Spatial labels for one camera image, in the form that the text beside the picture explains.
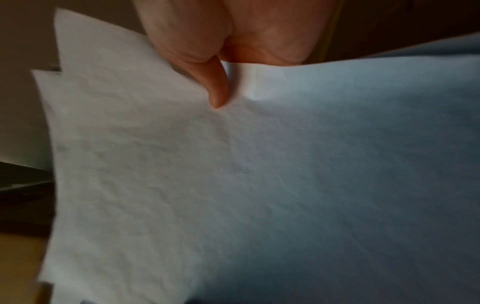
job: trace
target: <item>paper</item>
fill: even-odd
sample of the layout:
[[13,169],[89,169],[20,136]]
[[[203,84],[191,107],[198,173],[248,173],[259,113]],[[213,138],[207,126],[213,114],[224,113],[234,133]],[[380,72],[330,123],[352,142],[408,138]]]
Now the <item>paper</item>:
[[146,38],[55,28],[42,279],[98,304],[479,298],[479,55],[233,65],[214,111]]

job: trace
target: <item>wrinkled paper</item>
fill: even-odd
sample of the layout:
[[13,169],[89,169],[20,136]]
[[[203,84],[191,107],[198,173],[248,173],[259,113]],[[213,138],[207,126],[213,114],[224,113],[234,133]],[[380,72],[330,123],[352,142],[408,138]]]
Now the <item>wrinkled paper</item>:
[[212,110],[144,36],[55,30],[41,280],[98,304],[479,298],[479,55],[230,65]]

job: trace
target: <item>skin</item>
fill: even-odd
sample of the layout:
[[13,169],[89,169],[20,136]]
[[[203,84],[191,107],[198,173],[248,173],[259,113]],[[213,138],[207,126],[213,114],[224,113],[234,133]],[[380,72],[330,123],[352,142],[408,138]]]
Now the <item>skin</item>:
[[160,55],[196,78],[213,108],[229,82],[220,60],[301,64],[325,31],[337,0],[134,0]]

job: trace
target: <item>finger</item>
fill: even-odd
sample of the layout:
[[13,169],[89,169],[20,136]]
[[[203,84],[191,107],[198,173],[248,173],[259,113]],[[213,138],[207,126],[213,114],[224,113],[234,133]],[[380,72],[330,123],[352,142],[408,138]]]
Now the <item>finger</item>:
[[208,91],[210,106],[218,109],[227,103],[229,80],[220,59],[212,57],[205,63],[190,63],[172,60],[174,64],[192,75]]

